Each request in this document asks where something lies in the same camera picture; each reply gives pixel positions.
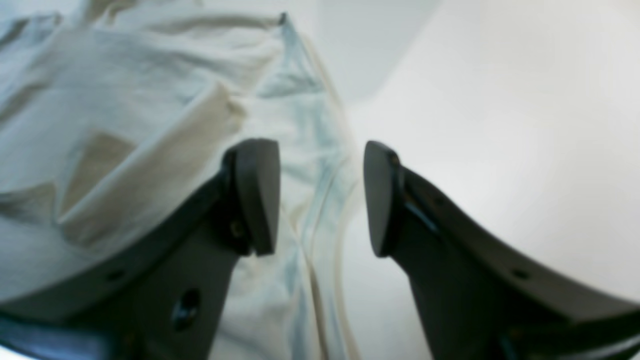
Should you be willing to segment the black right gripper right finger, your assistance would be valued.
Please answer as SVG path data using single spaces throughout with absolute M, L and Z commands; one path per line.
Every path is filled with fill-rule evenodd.
M 370 243 L 406 274 L 435 360 L 631 360 L 639 304 L 494 237 L 382 142 L 363 157 Z

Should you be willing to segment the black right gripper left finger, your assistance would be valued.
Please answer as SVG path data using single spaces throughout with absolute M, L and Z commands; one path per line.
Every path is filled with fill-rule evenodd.
M 32 360 L 206 360 L 238 260 L 275 252 L 277 141 L 229 148 L 218 173 L 132 246 L 1 304 L 1 346 Z

